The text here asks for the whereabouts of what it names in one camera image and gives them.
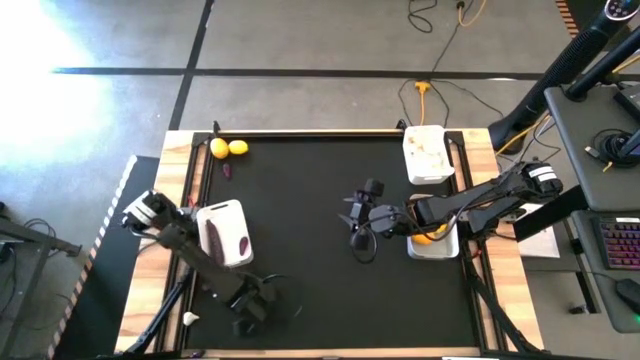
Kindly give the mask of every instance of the white label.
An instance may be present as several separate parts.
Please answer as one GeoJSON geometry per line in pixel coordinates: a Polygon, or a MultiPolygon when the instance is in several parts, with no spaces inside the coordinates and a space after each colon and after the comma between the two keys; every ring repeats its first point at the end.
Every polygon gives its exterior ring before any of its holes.
{"type": "Polygon", "coordinates": [[[640,223],[640,219],[638,218],[616,218],[617,222],[636,222],[640,223]]]}
{"type": "Polygon", "coordinates": [[[547,180],[551,180],[551,179],[557,179],[558,177],[556,176],[555,173],[550,173],[550,174],[542,174],[540,176],[538,176],[538,180],[540,182],[543,181],[547,181],[547,180]]]}
{"type": "Polygon", "coordinates": [[[543,166],[541,168],[537,168],[535,170],[531,170],[529,171],[529,176],[530,177],[536,177],[540,174],[544,174],[544,173],[548,173],[548,172],[553,172],[553,169],[551,168],[551,166],[543,166]]]}

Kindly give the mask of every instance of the paper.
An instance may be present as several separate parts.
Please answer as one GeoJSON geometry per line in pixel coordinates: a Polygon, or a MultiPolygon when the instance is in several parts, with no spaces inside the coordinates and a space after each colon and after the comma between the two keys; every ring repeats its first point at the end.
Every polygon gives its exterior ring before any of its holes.
{"type": "MultiPolygon", "coordinates": [[[[527,211],[526,216],[539,208],[542,205],[538,204],[524,204],[522,209],[527,211]]],[[[520,241],[518,243],[521,256],[535,256],[535,257],[548,257],[559,258],[560,252],[558,251],[558,243],[556,242],[556,236],[553,233],[553,227],[548,227],[543,231],[533,235],[532,237],[520,241]]]]}

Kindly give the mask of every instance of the small white object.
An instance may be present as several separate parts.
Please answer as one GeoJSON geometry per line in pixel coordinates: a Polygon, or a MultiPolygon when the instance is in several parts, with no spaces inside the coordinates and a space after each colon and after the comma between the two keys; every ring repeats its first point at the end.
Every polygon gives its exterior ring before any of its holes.
{"type": "Polygon", "coordinates": [[[536,177],[538,175],[552,173],[552,172],[553,172],[553,169],[551,168],[551,166],[543,166],[541,168],[537,168],[535,170],[529,171],[529,177],[536,177]]]}
{"type": "Polygon", "coordinates": [[[191,311],[187,311],[186,313],[182,314],[182,323],[184,324],[184,326],[189,326],[198,319],[200,319],[200,316],[192,313],[191,311]]]}
{"type": "Polygon", "coordinates": [[[447,156],[442,126],[407,127],[402,149],[409,181],[414,185],[439,184],[455,171],[447,156]]]}
{"type": "Polygon", "coordinates": [[[224,266],[237,267],[253,260],[251,239],[240,201],[229,200],[202,208],[196,214],[196,219],[198,220],[200,246],[207,255],[211,256],[207,232],[207,220],[210,220],[218,231],[224,254],[224,266]],[[242,238],[247,238],[248,242],[244,251],[241,247],[242,238]]]}
{"type": "Polygon", "coordinates": [[[617,222],[634,222],[640,223],[640,219],[638,218],[616,218],[617,222]]]}
{"type": "Polygon", "coordinates": [[[442,260],[458,256],[458,225],[453,225],[446,238],[429,245],[417,244],[411,240],[411,236],[407,237],[407,251],[409,256],[417,260],[442,260]]]}
{"type": "Polygon", "coordinates": [[[543,181],[547,181],[547,180],[552,180],[552,179],[557,179],[558,177],[556,176],[555,173],[548,173],[548,174],[542,174],[542,175],[538,175],[538,181],[543,182],[543,181]]]}

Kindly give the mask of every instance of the black table surface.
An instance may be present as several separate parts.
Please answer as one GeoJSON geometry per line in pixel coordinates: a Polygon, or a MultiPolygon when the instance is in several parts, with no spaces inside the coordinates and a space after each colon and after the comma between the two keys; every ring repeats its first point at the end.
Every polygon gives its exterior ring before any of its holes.
{"type": "MultiPolygon", "coordinates": [[[[598,238],[593,229],[592,219],[597,218],[598,214],[590,211],[575,211],[571,214],[571,219],[576,226],[580,243],[584,249],[584,254],[589,261],[591,271],[606,274],[614,279],[633,279],[640,283],[640,271],[628,270],[609,270],[605,268],[598,248],[598,238]]],[[[615,283],[613,280],[604,276],[593,276],[602,302],[607,309],[607,314],[611,320],[611,324],[616,331],[621,333],[638,333],[640,332],[640,314],[635,314],[625,304],[615,292],[615,283]]]]}
{"type": "Polygon", "coordinates": [[[616,91],[615,87],[594,88],[585,101],[573,102],[560,88],[545,90],[549,111],[558,125],[589,208],[594,211],[640,210],[640,192],[636,191],[640,167],[612,168],[603,173],[604,164],[584,150],[601,130],[615,128],[634,132],[640,127],[613,100],[616,91]]]}
{"type": "Polygon", "coordinates": [[[368,178],[385,184],[378,204],[401,205],[414,193],[449,194],[448,182],[409,183],[402,138],[251,139],[243,157],[214,162],[208,204],[238,199],[254,259],[250,271],[291,276],[280,286],[281,321],[249,339],[235,337],[233,317],[196,286],[187,348],[324,349],[477,346],[468,288],[459,258],[409,258],[406,238],[378,237],[376,260],[362,265],[348,246],[349,229],[337,216],[342,199],[368,178]]]}

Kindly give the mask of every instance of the red object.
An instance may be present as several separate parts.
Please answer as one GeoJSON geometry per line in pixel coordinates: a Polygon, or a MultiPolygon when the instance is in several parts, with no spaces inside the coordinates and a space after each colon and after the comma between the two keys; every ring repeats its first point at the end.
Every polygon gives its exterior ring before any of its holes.
{"type": "Polygon", "coordinates": [[[240,255],[244,255],[248,247],[249,247],[249,239],[247,239],[247,237],[245,236],[242,239],[240,239],[240,255]]]}
{"type": "Polygon", "coordinates": [[[222,165],[222,172],[224,173],[224,177],[227,178],[227,180],[231,180],[231,165],[229,164],[223,164],[222,165]]]}

